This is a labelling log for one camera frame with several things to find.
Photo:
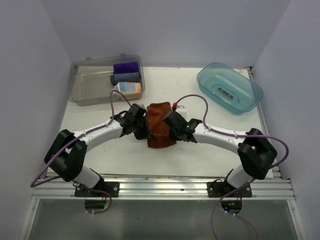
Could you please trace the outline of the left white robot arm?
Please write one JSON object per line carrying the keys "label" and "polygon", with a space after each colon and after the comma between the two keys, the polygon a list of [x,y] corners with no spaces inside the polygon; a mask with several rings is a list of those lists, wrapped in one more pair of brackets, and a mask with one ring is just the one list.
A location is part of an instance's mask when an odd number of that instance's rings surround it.
{"label": "left white robot arm", "polygon": [[84,165],[87,152],[114,139],[134,134],[137,140],[152,137],[143,105],[132,104],[129,110],[116,114],[109,121],[78,132],[62,130],[48,150],[44,162],[65,182],[86,186],[92,196],[103,193],[102,177]]}

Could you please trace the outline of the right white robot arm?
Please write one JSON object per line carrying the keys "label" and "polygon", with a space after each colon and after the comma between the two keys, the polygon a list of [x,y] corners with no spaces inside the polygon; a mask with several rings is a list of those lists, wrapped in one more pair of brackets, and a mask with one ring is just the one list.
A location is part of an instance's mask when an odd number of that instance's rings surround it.
{"label": "right white robot arm", "polygon": [[169,128],[169,138],[174,141],[213,145],[238,155],[240,165],[229,172],[222,185],[227,196],[235,196],[251,179],[265,179],[278,155],[266,136],[256,128],[248,132],[212,130],[199,119],[186,121],[176,111],[169,112],[163,122]]}

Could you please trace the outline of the brown towel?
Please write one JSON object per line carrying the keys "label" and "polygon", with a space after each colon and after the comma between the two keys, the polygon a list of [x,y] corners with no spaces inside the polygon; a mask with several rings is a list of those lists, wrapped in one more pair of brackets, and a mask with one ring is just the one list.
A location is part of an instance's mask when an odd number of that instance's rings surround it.
{"label": "brown towel", "polygon": [[169,139],[170,129],[163,118],[171,112],[169,102],[151,103],[147,107],[147,122],[152,139],[147,140],[147,145],[152,149],[163,149],[175,145],[175,140]]}

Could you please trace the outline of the colourful polka dot towel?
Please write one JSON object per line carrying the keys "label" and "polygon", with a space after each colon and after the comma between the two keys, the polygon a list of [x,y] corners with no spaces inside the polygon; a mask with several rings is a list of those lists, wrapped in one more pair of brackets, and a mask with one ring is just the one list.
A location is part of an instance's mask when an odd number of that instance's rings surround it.
{"label": "colourful polka dot towel", "polygon": [[121,92],[128,100],[138,100],[142,97],[142,87],[136,82],[119,82],[114,88]]}

